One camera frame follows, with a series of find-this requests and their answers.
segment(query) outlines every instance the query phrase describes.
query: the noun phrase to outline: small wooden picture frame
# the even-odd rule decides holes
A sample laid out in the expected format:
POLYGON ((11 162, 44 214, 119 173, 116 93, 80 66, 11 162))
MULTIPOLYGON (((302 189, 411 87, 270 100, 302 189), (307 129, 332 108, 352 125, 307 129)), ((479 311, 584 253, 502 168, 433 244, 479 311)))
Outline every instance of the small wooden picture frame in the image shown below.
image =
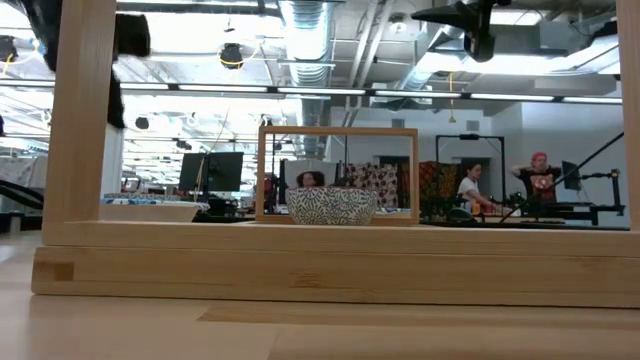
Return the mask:
POLYGON ((411 212, 375 216, 374 226, 408 226, 420 223, 420 192, 418 178, 418 130, 394 128, 346 128, 346 127, 298 127, 263 126, 258 136, 258 176, 256 186, 256 221, 265 224, 293 224, 289 215, 267 215, 264 213, 264 176, 267 155, 267 135, 315 135, 315 136, 400 136, 410 140, 409 192, 411 212))

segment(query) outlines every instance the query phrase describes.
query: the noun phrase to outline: ceiling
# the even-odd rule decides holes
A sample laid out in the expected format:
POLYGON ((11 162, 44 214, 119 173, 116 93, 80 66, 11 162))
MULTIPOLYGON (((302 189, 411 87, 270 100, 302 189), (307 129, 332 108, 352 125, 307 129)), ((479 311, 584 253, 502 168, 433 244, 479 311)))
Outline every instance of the ceiling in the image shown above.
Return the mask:
MULTIPOLYGON (((228 1, 182 1, 184 12, 163 12, 167 1, 119 1, 120 9, 135 9, 131 6, 149 6, 153 12, 147 12, 151 38, 152 55, 147 59, 121 57, 114 64, 117 76, 126 83, 197 83, 197 84, 234 84, 234 85, 290 85, 292 82, 289 66, 278 60, 287 59, 287 32, 283 21, 274 16, 250 16, 233 14, 202 13, 191 5, 211 5, 229 3, 228 1), (191 10, 200 13, 189 13, 191 10), (239 43, 246 60, 242 69, 228 70, 218 61, 218 53, 225 43, 239 43)), ((252 5, 254 1, 245 1, 252 5)), ((266 2, 273 8, 275 1, 266 2)), ((376 20, 373 33, 382 27, 382 38, 375 49, 376 62, 366 74, 365 87, 374 84, 387 84, 401 80, 414 64, 420 60, 419 48, 424 24, 413 21, 408 15, 430 8, 433 4, 444 5, 439 0, 397 1, 393 13, 403 14, 401 27, 396 32, 388 19, 376 20)), ((356 56, 362 24, 368 0, 336 1, 331 22, 331 61, 334 63, 330 75, 331 87, 350 87, 349 75, 356 56)), ((542 16, 553 15, 553 21, 568 24, 568 21, 588 20, 599 13, 613 10, 615 0, 566 0, 566 1, 514 1, 506 9, 497 9, 492 17, 494 25, 525 27, 536 25, 542 16)), ((53 80, 55 75, 49 71, 42 57, 33 51, 33 33, 26 17, 0 0, 0 35, 16 37, 19 49, 18 63, 4 69, 3 78, 53 80)), ((595 49, 597 57, 603 50, 595 49)), ((617 48, 607 56, 600 56, 584 76, 563 77, 543 76, 541 74, 524 75, 527 66, 518 60, 504 58, 505 64, 497 68, 513 68, 509 74, 492 73, 486 69, 480 72, 455 71, 452 77, 430 78, 428 86, 434 90, 482 91, 505 93, 545 93, 560 91, 576 95, 604 95, 611 90, 611 77, 602 73, 619 72, 617 48)), ((343 106, 344 97, 333 96, 333 106, 343 106)), ((176 146, 175 138, 191 139, 193 150, 245 151, 246 176, 253 175, 255 140, 257 130, 263 119, 271 119, 274 124, 296 124, 296 111, 299 106, 296 97, 281 98, 223 98, 213 96, 178 96, 171 92, 148 94, 136 92, 125 95, 125 120, 128 126, 125 143, 125 169, 144 172, 145 176, 157 182, 175 182, 179 172, 181 154, 184 149, 176 146), (139 130, 135 121, 139 117, 150 120, 150 129, 139 130), (230 143, 230 139, 239 139, 230 143)), ((437 111, 438 102, 432 107, 437 111)), ((6 121, 8 134, 31 139, 22 148, 15 140, 0 143, 2 154, 19 152, 33 154, 34 149, 47 148, 50 109, 53 106, 51 89, 26 90, 16 87, 0 86, 0 114, 6 121)), ((460 102, 462 108, 487 109, 492 104, 480 101, 460 102)), ((295 144, 285 144, 282 156, 294 158, 295 144)))

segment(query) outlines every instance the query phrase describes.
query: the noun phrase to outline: white shirt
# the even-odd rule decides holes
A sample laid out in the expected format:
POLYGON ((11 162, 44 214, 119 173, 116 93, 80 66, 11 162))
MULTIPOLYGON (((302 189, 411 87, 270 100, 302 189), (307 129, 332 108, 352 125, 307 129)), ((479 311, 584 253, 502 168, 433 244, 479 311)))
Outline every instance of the white shirt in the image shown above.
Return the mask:
POLYGON ((464 179, 462 179, 460 186, 458 186, 458 194, 462 195, 462 198, 469 202, 475 202, 475 199, 467 195, 467 192, 471 190, 480 193, 480 190, 478 190, 478 183, 469 179, 468 177, 465 177, 464 179))

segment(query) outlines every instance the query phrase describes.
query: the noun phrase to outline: black metal frame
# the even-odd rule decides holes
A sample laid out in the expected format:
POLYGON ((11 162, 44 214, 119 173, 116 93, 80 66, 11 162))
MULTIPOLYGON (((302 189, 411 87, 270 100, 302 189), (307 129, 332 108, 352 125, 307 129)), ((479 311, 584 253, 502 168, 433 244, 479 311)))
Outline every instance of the black metal frame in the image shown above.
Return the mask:
MULTIPOLYGON (((462 141, 478 141, 480 139, 495 139, 500 141, 500 158, 502 160, 502 202, 507 200, 506 164, 504 158, 504 136, 482 136, 476 134, 463 135, 436 135, 436 174, 440 171, 440 139, 459 139, 462 141)), ((440 177, 436 176, 436 190, 440 194, 440 177)))

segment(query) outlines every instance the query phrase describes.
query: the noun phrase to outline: person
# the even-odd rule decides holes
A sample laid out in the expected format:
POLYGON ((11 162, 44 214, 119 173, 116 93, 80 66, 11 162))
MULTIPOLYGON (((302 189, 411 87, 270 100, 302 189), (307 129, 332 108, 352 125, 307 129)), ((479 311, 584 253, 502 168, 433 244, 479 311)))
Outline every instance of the person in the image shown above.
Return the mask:
POLYGON ((483 205, 485 209, 496 207, 498 212, 501 211, 502 209, 499 205, 492 203, 480 194, 478 180, 480 180, 480 175, 482 175, 482 165, 478 162, 471 161, 463 164, 462 168, 466 176, 460 182, 460 186, 458 186, 458 194, 472 206, 473 204, 480 204, 483 205))
POLYGON ((296 178, 298 187, 320 187, 324 186, 324 174, 319 171, 306 171, 296 178))
POLYGON ((547 154, 537 152, 531 156, 531 165, 516 166, 511 169, 511 174, 524 183, 527 198, 534 199, 542 204, 555 203, 555 181, 562 176, 562 169, 547 163, 547 154))

